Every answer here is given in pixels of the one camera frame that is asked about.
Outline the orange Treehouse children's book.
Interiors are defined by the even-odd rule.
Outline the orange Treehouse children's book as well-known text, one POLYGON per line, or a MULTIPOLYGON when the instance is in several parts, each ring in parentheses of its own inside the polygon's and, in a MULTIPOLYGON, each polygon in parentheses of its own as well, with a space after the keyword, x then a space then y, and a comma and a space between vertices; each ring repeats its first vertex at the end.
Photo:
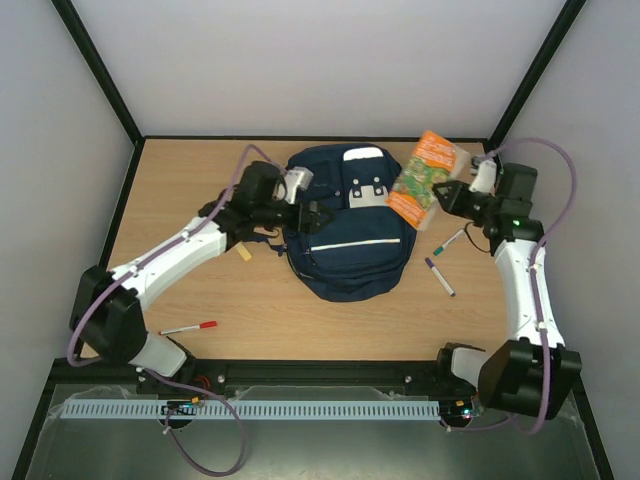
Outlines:
POLYGON ((456 179, 471 155, 433 131, 425 131, 396 178, 386 204, 417 231, 431 221, 438 201, 432 188, 456 179))

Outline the navy blue student backpack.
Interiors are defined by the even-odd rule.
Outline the navy blue student backpack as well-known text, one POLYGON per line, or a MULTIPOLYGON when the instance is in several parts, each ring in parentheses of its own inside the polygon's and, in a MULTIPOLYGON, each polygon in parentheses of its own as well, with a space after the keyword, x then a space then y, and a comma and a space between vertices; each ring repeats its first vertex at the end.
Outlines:
POLYGON ((283 243, 270 249, 323 300, 363 301, 392 290, 417 237, 386 203, 402 166, 386 149, 364 143, 310 147, 287 166, 313 173, 299 198, 330 208, 334 219, 315 234, 285 230, 283 243))

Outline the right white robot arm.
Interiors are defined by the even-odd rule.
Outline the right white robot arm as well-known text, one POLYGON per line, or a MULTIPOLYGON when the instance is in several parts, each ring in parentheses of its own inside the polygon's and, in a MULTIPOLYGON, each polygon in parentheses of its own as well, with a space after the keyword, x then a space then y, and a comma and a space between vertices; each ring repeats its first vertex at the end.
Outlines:
POLYGON ((472 183, 434 186, 442 209, 480 228, 505 292, 507 339, 493 354, 447 343, 437 357, 436 379, 455 392, 467 383, 485 408, 551 420, 581 372, 578 352, 567 348, 549 299, 545 277, 546 232, 530 218, 534 168, 480 162, 472 183))

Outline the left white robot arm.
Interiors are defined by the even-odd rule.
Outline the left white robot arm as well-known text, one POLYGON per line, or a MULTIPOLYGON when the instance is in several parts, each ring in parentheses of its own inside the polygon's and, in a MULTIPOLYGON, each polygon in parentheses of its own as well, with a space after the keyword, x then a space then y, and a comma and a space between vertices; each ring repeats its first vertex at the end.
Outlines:
POLYGON ((283 228, 313 234, 334 219, 333 211, 298 196, 313 174, 254 161, 234 172, 219 198, 149 252, 108 270, 100 265, 81 276, 70 320, 70 365, 103 360, 175 376, 189 354, 177 342, 148 331, 144 313, 170 286, 201 264, 248 240, 255 229, 283 228))

